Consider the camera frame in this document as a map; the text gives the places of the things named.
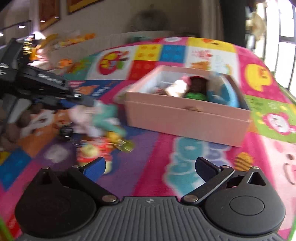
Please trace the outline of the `pink teal toy figure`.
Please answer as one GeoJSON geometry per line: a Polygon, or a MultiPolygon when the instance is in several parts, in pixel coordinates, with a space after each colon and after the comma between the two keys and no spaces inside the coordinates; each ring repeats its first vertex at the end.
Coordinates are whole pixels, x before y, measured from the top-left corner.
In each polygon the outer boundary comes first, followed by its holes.
{"type": "Polygon", "coordinates": [[[189,76],[182,76],[182,80],[187,84],[191,85],[191,78],[189,76]]]}

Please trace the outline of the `colourful cartoon play mat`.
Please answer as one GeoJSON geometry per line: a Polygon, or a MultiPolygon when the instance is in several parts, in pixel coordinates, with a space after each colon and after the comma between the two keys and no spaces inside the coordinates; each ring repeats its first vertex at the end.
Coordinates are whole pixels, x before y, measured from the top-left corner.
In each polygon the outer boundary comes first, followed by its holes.
{"type": "Polygon", "coordinates": [[[102,51],[73,64],[65,77],[84,94],[122,104],[125,88],[159,66],[196,66],[232,73],[251,109],[252,123],[239,148],[126,127],[135,143],[131,153],[113,150],[112,170],[97,179],[119,196],[182,196],[202,179],[193,162],[202,156],[214,164],[244,171],[262,168],[286,208],[280,228],[295,232],[295,104],[265,64],[249,50],[200,38],[165,38],[102,51]]]}

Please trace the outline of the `pink white cloth bundle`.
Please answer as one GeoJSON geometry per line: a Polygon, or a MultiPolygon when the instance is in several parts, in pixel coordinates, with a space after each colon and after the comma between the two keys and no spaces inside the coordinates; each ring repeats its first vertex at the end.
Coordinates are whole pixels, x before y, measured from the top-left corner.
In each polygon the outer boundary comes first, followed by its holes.
{"type": "Polygon", "coordinates": [[[93,125],[93,118],[101,114],[101,107],[86,107],[76,105],[68,110],[69,119],[72,123],[74,133],[86,134],[90,138],[101,137],[104,131],[93,125]]]}

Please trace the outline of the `teal plastic toy piece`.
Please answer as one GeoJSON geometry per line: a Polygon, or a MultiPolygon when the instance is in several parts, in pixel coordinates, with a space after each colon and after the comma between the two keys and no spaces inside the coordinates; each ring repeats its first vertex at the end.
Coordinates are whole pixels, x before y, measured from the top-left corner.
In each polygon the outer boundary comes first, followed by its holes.
{"type": "Polygon", "coordinates": [[[98,100],[95,102],[96,113],[93,115],[92,124],[94,127],[106,132],[117,133],[120,137],[126,136],[126,131],[121,127],[118,118],[118,107],[115,104],[104,104],[98,100]]]}

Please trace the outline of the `pink cardboard box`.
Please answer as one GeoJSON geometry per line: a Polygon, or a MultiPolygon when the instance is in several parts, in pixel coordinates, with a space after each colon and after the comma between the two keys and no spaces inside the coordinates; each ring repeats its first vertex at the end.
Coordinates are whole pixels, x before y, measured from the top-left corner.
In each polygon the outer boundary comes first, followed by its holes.
{"type": "Polygon", "coordinates": [[[125,112],[129,126],[197,140],[241,146],[251,123],[251,111],[234,80],[224,77],[235,90],[239,107],[154,94],[161,82],[182,76],[213,78],[209,71],[175,66],[158,66],[126,92],[125,112]]]}

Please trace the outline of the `framed red picture middle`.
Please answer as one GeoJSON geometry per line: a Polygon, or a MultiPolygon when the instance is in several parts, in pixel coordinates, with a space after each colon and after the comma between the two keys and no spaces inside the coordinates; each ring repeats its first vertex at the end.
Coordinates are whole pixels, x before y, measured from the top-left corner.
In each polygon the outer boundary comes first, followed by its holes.
{"type": "Polygon", "coordinates": [[[60,20],[59,0],[39,0],[39,27],[43,31],[60,20]]]}

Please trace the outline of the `brown-haired crochet doll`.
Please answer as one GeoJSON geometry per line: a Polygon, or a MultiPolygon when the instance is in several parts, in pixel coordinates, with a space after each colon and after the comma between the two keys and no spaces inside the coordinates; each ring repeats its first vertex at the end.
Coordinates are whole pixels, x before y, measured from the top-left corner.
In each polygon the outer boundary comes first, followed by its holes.
{"type": "Polygon", "coordinates": [[[207,82],[208,80],[201,76],[191,76],[185,98],[207,101],[207,82]]]}

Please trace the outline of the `yellow packaged bread snack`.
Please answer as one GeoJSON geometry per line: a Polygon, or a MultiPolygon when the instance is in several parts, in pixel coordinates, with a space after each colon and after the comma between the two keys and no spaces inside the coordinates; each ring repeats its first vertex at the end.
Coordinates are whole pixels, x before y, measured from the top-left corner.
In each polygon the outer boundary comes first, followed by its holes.
{"type": "Polygon", "coordinates": [[[176,80],[174,83],[164,89],[167,96],[183,97],[188,90],[188,84],[184,80],[176,80]]]}

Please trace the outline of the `framed picture right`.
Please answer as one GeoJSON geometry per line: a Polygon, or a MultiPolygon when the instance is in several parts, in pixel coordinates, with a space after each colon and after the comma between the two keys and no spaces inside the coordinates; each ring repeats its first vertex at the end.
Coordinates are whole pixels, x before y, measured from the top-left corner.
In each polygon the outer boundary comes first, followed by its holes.
{"type": "Polygon", "coordinates": [[[101,2],[103,0],[67,0],[67,10],[69,15],[86,8],[89,5],[101,2]]]}

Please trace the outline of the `teal cloth on sofa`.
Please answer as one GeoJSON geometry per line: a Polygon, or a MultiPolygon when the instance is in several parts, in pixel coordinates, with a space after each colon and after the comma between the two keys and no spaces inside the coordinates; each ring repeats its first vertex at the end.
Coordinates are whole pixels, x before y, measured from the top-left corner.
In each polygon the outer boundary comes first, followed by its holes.
{"type": "Polygon", "coordinates": [[[146,42],[152,40],[151,37],[148,36],[131,36],[127,39],[128,44],[139,43],[139,42],[146,42]]]}

